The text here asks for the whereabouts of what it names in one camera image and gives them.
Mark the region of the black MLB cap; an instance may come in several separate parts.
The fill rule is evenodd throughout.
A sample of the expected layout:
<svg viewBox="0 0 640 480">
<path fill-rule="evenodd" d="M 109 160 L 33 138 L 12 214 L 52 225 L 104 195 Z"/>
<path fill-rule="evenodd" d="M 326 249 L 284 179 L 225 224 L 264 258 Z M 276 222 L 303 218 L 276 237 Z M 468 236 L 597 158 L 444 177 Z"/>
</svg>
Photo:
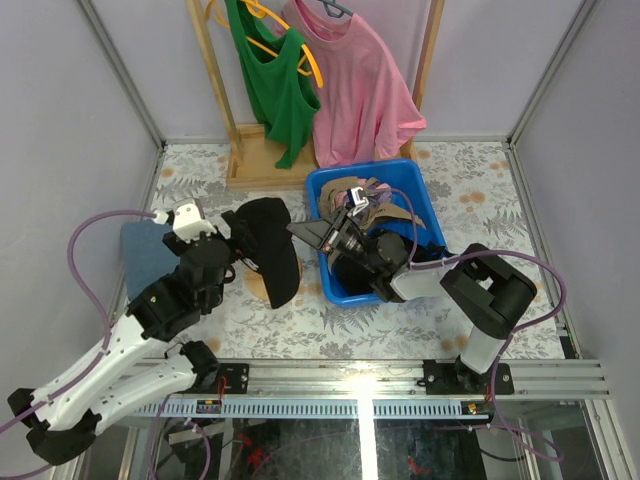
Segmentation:
<svg viewBox="0 0 640 480">
<path fill-rule="evenodd" d="M 291 216 L 284 201 L 278 197 L 262 197 L 241 205 L 236 214 L 245 220 L 258 244 L 260 274 L 270 296 L 272 309 L 287 304 L 276 299 L 274 290 L 282 288 L 285 280 L 297 281 L 296 251 L 292 235 L 286 230 Z"/>
</svg>

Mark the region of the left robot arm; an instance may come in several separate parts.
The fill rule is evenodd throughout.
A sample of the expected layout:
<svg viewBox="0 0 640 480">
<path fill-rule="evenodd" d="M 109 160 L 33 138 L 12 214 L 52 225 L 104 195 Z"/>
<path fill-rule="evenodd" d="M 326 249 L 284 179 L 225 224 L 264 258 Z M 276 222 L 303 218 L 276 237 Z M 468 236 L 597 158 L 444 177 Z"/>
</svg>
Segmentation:
<svg viewBox="0 0 640 480">
<path fill-rule="evenodd" d="M 212 312 L 235 278 L 231 243 L 195 201 L 153 214 L 171 232 L 164 244 L 179 258 L 175 270 L 147 286 L 125 313 L 106 325 L 97 343 L 72 367 L 38 389 L 20 388 L 8 398 L 16 420 L 28 428 L 32 451 L 52 466 L 85 452 L 109 426 L 152 400 L 176 392 L 243 394 L 249 367 L 220 362 L 202 341 L 127 380 L 121 374 L 150 352 Z"/>
</svg>

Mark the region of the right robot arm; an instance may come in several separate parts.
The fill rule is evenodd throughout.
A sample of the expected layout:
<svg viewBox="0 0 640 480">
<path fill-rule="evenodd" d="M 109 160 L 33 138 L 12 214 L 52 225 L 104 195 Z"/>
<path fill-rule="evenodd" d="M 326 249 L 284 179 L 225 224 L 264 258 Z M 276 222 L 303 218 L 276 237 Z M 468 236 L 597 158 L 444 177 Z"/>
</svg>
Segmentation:
<svg viewBox="0 0 640 480">
<path fill-rule="evenodd" d="M 366 282 L 382 300 L 403 303 L 447 295 L 471 321 L 466 346 L 452 362 L 426 360 L 418 386 L 429 395 L 512 395 L 511 370 L 501 348 L 537 295 L 533 282 L 505 260 L 474 243 L 455 259 L 428 244 L 427 266 L 411 264 L 407 237 L 379 228 L 364 232 L 345 210 L 328 218 L 292 222 L 288 231 L 327 256 L 348 261 L 352 279 Z"/>
</svg>

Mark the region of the beige sport cap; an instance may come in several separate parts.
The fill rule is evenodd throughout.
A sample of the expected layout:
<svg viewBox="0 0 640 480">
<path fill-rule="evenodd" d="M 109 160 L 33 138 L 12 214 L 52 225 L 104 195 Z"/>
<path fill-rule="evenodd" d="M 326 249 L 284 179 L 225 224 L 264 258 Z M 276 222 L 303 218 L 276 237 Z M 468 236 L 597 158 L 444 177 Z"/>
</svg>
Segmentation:
<svg viewBox="0 0 640 480">
<path fill-rule="evenodd" d="M 417 226 L 425 228 L 424 222 L 419 217 L 416 217 L 410 211 L 398 205 L 388 202 L 381 203 L 372 208 L 363 218 L 361 228 L 365 231 L 370 231 L 385 223 L 394 221 L 408 222 L 409 224 L 415 223 Z"/>
</svg>

